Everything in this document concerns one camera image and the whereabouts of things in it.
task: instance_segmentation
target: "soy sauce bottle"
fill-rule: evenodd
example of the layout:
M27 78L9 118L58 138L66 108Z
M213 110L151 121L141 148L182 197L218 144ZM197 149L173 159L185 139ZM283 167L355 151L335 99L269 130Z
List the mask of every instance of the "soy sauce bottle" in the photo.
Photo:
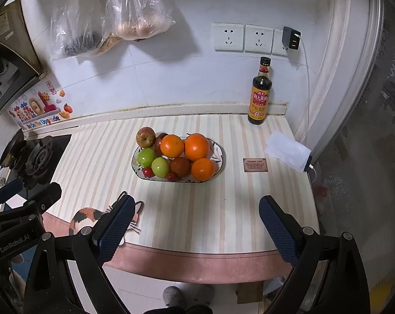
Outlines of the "soy sauce bottle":
M269 103L272 81L269 78L270 58L260 58L259 75L253 79L251 88L250 107L248 120L255 125L263 124L266 118L266 108Z

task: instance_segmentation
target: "white tissue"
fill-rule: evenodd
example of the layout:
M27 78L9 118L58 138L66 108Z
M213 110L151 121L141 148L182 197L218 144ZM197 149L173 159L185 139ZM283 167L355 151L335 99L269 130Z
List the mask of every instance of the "white tissue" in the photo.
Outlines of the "white tissue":
M303 172L311 154L311 150L291 139L282 132L275 131L266 140L264 152L269 156L278 158L298 172Z

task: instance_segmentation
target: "charging cable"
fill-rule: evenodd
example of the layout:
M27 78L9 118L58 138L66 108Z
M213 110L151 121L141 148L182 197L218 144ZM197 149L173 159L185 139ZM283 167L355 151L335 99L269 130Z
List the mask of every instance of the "charging cable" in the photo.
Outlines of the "charging cable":
M314 174L315 174L315 176L314 176L314 180L311 182L311 184L312 184L312 183L314 183L314 182L315 182L315 180L317 179L317 172L316 172L316 170L315 170L314 166L312 166L311 164L309 164L309 168L310 168L310 169L312 169L312 170L314 170Z
M302 43L303 52L305 54L306 75L308 77L308 125L307 125L307 131L306 131L306 135L305 135L305 146L306 146L307 141L308 141L308 131L309 131L309 108L310 108L310 104L311 104L311 82L309 79L308 58L306 56L305 45L304 45L303 40L299 34L295 34L295 36L297 36L301 40L301 43Z

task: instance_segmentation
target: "plastic bag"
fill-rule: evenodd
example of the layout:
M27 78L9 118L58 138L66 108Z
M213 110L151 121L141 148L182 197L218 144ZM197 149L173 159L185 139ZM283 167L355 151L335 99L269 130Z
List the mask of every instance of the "plastic bag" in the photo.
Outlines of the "plastic bag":
M106 19L113 35L125 40L147 39L175 24L161 0L108 0Z
M304 172L311 154L310 149L279 131L273 132L266 144L266 154L280 159L298 172Z
M98 48L97 52L95 53L95 55L100 55L103 54L105 52L107 52L108 50L110 50L114 45L116 45L119 41L121 41L122 39L118 36L114 36L114 35L109 35L106 40L102 43L102 45Z
M50 22L52 58L97 54L108 36L104 12L100 0L57 1Z

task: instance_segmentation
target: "wall socket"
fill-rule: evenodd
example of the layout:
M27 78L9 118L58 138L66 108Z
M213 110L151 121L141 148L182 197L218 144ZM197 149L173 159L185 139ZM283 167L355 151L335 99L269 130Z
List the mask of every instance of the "wall socket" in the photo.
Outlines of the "wall socket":
M242 51L244 25L214 23L212 26L213 48L216 51Z
M283 30L274 29L272 54L287 56L287 51L282 44Z
M273 28L246 25L245 51L270 54L272 52L272 43Z

